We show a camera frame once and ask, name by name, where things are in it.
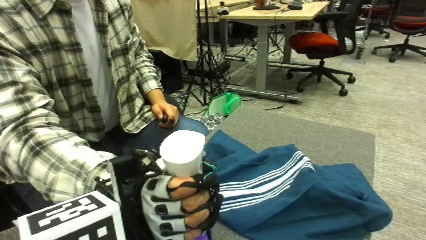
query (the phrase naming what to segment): finger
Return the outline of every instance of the finger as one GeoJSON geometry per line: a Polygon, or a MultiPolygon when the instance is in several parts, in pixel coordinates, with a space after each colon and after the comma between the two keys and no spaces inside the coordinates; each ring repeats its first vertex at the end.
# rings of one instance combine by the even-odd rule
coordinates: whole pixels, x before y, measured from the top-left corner
{"type": "Polygon", "coordinates": [[[184,199],[197,192],[196,188],[180,187],[184,182],[195,182],[195,179],[192,177],[175,177],[168,184],[169,189],[177,188],[169,193],[171,198],[175,200],[184,199]]]}
{"type": "Polygon", "coordinates": [[[163,124],[167,124],[168,121],[169,121],[168,115],[167,115],[167,114],[163,114],[163,117],[161,117],[161,119],[160,119],[160,122],[161,122],[163,124]]]}
{"type": "Polygon", "coordinates": [[[163,117],[163,110],[161,110],[159,104],[155,104],[155,105],[151,106],[151,111],[152,111],[152,113],[155,114],[156,118],[157,118],[157,119],[161,119],[161,117],[163,117]]]}
{"type": "Polygon", "coordinates": [[[183,208],[192,212],[196,208],[209,201],[209,192],[201,191],[183,200],[183,208]]]}
{"type": "Polygon", "coordinates": [[[171,105],[169,108],[167,108],[165,113],[168,114],[168,122],[167,124],[169,126],[175,126],[177,119],[179,119],[179,110],[177,107],[171,105]]]}
{"type": "Polygon", "coordinates": [[[187,215],[185,225],[191,228],[196,228],[209,217],[209,210],[204,209],[200,212],[187,215]]]}
{"type": "Polygon", "coordinates": [[[188,232],[185,232],[185,234],[184,234],[185,240],[193,240],[200,236],[201,236],[201,230],[200,229],[192,229],[188,232]]]}

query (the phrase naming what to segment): jacket sleeve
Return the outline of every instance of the jacket sleeve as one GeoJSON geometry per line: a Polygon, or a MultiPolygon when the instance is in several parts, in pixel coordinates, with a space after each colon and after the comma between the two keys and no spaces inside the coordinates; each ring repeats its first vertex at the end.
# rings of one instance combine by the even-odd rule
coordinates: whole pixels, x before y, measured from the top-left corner
{"type": "Polygon", "coordinates": [[[114,155],[62,128],[38,76],[0,37],[0,181],[30,182],[47,200],[60,202],[95,189],[114,155]]]}

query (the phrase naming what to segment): blue track jacket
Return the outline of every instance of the blue track jacket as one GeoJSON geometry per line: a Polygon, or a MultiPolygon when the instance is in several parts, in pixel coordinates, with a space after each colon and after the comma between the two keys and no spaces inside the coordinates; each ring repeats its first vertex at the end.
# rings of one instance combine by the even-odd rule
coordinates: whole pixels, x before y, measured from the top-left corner
{"type": "Polygon", "coordinates": [[[313,165],[295,145],[257,153],[223,131],[205,154],[225,197],[220,221],[249,239],[364,239],[392,221],[354,164],[313,165]]]}

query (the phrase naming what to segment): desk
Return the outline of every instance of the desk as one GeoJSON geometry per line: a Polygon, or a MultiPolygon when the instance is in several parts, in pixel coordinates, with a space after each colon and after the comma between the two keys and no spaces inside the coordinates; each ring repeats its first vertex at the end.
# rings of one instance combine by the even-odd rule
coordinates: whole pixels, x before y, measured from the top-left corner
{"type": "MultiPolygon", "coordinates": [[[[287,100],[299,101],[299,97],[283,95],[281,93],[273,91],[267,92],[269,55],[268,31],[271,26],[287,24],[283,63],[291,63],[292,48],[289,47],[288,41],[293,35],[295,22],[303,20],[313,20],[313,18],[321,13],[328,4],[329,1],[304,3],[303,10],[291,10],[287,12],[280,12],[281,9],[287,8],[287,4],[277,4],[277,6],[281,7],[281,9],[279,10],[253,10],[253,6],[251,6],[232,11],[229,15],[223,15],[219,17],[223,21],[233,20],[259,27],[256,86],[252,90],[232,88],[233,91],[273,98],[283,97],[287,100]]],[[[223,29],[223,31],[225,32],[223,37],[227,38],[227,29],[223,29]]]]}

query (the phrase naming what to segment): office chair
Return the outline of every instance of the office chair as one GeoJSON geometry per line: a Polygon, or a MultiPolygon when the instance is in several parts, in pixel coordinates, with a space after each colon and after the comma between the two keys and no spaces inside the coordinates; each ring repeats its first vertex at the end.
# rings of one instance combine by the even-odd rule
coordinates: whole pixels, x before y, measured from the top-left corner
{"type": "Polygon", "coordinates": [[[365,18],[368,18],[366,26],[357,28],[358,30],[366,30],[366,38],[372,34],[372,31],[378,32],[378,34],[385,34],[385,38],[389,39],[390,33],[385,31],[385,27],[388,25],[388,19],[390,16],[392,5],[388,1],[380,2],[374,5],[364,6],[361,10],[361,14],[365,18]]]}
{"type": "Polygon", "coordinates": [[[354,83],[356,77],[352,72],[325,67],[325,58],[352,54],[357,49],[356,25],[361,12],[361,0],[343,0],[337,11],[320,14],[315,21],[320,23],[323,32],[303,32],[293,35],[289,39],[291,47],[297,53],[305,54],[309,59],[320,59],[320,65],[308,68],[291,68],[287,77],[293,78],[293,72],[311,72],[307,77],[299,81],[297,91],[303,92],[303,83],[317,76],[317,82],[321,82],[325,75],[335,83],[341,86],[340,95],[348,95],[345,84],[337,79],[335,74],[348,75],[348,82],[354,83]],[[333,21],[337,39],[329,35],[328,22],[333,21]]]}
{"type": "Polygon", "coordinates": [[[405,55],[406,50],[417,52],[426,57],[426,48],[412,45],[410,36],[426,32],[426,1],[425,0],[397,0],[393,5],[390,14],[390,28],[406,35],[402,44],[378,46],[373,49],[372,54],[377,54],[378,49],[390,48],[393,51],[389,62],[396,62],[396,56],[400,53],[405,55]]]}

